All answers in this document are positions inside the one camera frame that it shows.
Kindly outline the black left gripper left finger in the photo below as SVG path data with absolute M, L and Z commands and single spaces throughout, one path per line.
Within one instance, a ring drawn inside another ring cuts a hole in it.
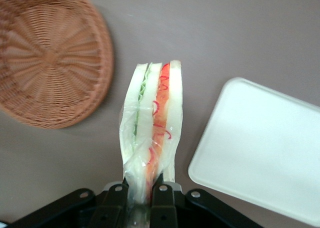
M 124 227 L 129 185 L 126 179 L 105 185 L 93 214 L 94 227 Z

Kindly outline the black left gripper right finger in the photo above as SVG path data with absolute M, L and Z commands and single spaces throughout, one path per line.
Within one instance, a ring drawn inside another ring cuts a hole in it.
M 151 228 L 178 227 L 174 190 L 164 182 L 162 174 L 152 187 L 149 226 Z

